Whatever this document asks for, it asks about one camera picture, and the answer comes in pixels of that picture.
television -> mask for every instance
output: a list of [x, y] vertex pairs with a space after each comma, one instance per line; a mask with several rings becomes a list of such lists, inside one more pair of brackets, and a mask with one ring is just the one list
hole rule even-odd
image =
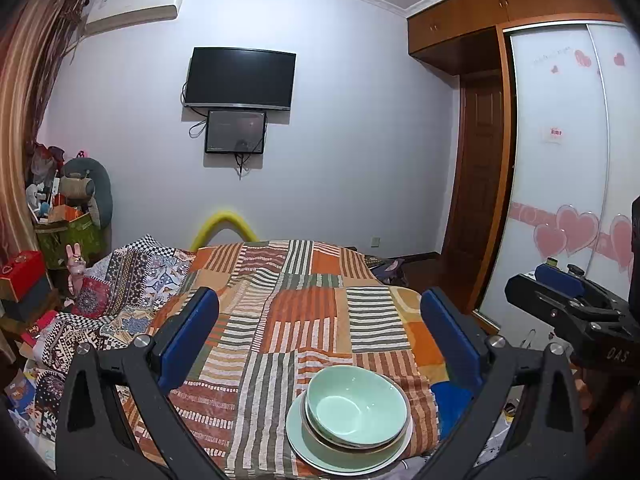
[[255, 110], [209, 110], [205, 153], [257, 153], [264, 151], [266, 113]]
[[184, 105], [290, 110], [295, 65], [290, 52], [196, 47]]

yellow arch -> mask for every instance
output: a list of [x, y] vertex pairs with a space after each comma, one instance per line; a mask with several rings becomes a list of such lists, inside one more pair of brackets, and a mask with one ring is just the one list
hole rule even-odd
[[239, 235], [245, 242], [259, 242], [259, 238], [255, 235], [249, 224], [244, 219], [231, 211], [218, 211], [212, 215], [198, 231], [198, 234], [191, 243], [191, 251], [197, 251], [205, 243], [209, 241], [211, 232], [220, 222], [229, 222], [233, 224], [239, 231]]

bedspread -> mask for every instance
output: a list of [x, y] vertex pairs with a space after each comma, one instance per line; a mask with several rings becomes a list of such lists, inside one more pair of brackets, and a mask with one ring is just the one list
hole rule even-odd
[[[200, 286], [217, 292], [220, 316], [170, 400], [231, 478], [327, 476], [297, 459], [285, 419], [311, 377], [334, 364], [373, 370], [404, 390], [415, 426], [404, 457], [436, 445], [430, 381], [447, 373], [420, 318], [420, 296], [382, 285], [362, 254], [305, 240], [202, 248], [146, 332]], [[145, 455], [161, 462], [132, 399], [125, 411]]]

stack of dishes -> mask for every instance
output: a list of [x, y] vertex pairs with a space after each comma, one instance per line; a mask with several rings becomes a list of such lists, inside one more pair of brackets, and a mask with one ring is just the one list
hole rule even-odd
[[409, 400], [391, 380], [349, 365], [319, 371], [287, 413], [293, 451], [327, 473], [356, 476], [391, 464], [414, 430]]

bolt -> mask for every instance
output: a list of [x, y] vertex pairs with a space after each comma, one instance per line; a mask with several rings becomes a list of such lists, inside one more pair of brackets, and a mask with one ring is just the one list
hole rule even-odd
[[562, 355], [564, 353], [564, 348], [562, 348], [562, 345], [558, 343], [551, 343], [549, 345], [549, 350], [551, 350], [551, 353], [555, 355]]
[[501, 335], [492, 335], [489, 338], [489, 344], [494, 348], [503, 348], [506, 343], [507, 341]]
[[80, 343], [78, 345], [78, 348], [76, 349], [76, 352], [78, 352], [80, 355], [84, 355], [89, 353], [89, 350], [91, 349], [91, 345], [89, 343], [87, 343], [86, 341]]
[[133, 338], [133, 344], [138, 348], [144, 348], [151, 343], [151, 338], [147, 334], [140, 334]]

